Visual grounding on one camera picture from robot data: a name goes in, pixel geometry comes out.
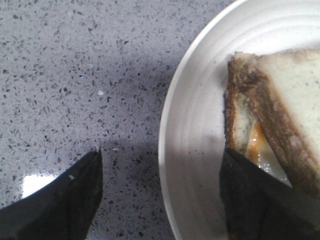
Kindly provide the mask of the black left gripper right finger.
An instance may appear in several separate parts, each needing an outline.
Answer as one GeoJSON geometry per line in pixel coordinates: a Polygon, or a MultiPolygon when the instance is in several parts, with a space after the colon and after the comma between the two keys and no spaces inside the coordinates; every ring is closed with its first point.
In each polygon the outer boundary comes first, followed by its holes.
{"type": "Polygon", "coordinates": [[[320,202],[225,148],[219,194],[230,240],[318,240],[320,202]]]}

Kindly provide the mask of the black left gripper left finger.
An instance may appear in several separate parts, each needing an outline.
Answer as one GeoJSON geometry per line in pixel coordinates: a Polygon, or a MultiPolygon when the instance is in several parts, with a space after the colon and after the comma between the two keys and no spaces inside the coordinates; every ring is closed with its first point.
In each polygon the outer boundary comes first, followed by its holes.
{"type": "Polygon", "coordinates": [[[2,240],[84,240],[103,195],[100,151],[51,183],[0,210],[2,240]]]}

